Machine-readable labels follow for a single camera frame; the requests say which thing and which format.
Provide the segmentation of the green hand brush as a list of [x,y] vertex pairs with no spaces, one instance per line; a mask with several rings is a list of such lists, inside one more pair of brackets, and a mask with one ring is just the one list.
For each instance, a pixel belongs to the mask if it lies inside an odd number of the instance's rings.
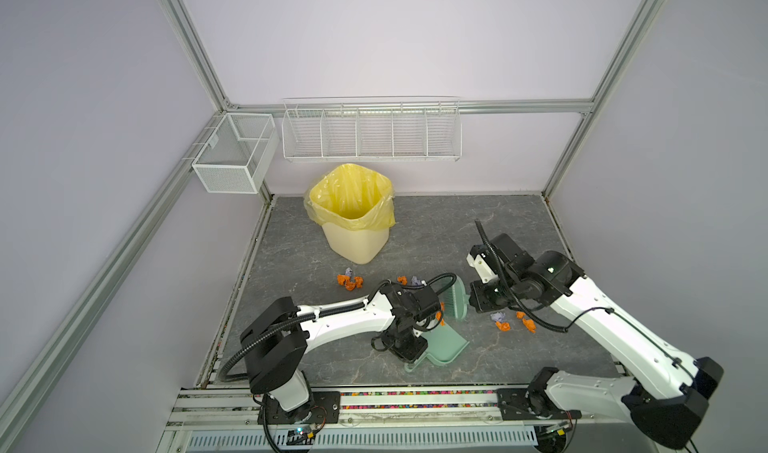
[[440,299],[446,318],[457,321],[466,319],[470,296],[460,277],[456,277],[453,283],[440,294]]

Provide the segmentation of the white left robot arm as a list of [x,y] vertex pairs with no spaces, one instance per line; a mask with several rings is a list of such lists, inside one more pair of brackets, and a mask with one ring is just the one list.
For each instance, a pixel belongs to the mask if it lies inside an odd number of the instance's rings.
[[314,406],[312,391],[299,369],[304,356],[348,337],[372,333],[372,347],[406,364],[428,348],[425,335],[443,317],[442,295],[457,282],[439,274],[420,285],[384,280],[368,295],[325,304],[297,305],[286,296],[272,302],[240,335],[241,347],[218,368],[216,380],[245,380],[261,404],[276,403],[295,414]]

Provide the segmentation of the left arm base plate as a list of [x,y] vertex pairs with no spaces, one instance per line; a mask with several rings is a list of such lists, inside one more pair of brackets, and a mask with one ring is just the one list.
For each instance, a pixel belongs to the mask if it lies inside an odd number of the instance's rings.
[[309,401],[293,410],[285,410],[270,395],[264,397],[267,404],[260,408],[257,422],[267,419],[269,426],[298,423],[336,424],[341,411],[341,394],[337,390],[311,391]]

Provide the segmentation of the green plastic dustpan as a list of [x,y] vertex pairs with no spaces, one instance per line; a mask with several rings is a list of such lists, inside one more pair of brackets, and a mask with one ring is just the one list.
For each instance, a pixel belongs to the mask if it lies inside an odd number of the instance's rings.
[[407,373],[414,372],[423,362],[429,361],[436,367],[447,367],[467,348],[469,341],[449,324],[441,325],[420,336],[427,342],[426,350],[413,362],[406,363]]

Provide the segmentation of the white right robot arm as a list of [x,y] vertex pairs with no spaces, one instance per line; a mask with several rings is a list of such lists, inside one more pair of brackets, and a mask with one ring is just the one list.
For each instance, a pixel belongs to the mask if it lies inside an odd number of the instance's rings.
[[533,258],[507,234],[489,238],[467,256],[479,278],[471,285],[477,312],[504,308],[537,326],[567,334],[579,328],[625,368],[617,377],[584,376],[544,367],[528,384],[526,402],[539,418],[580,411],[633,424],[656,444],[696,451],[693,436],[723,376],[710,357],[695,358],[653,333],[611,300],[568,256]]

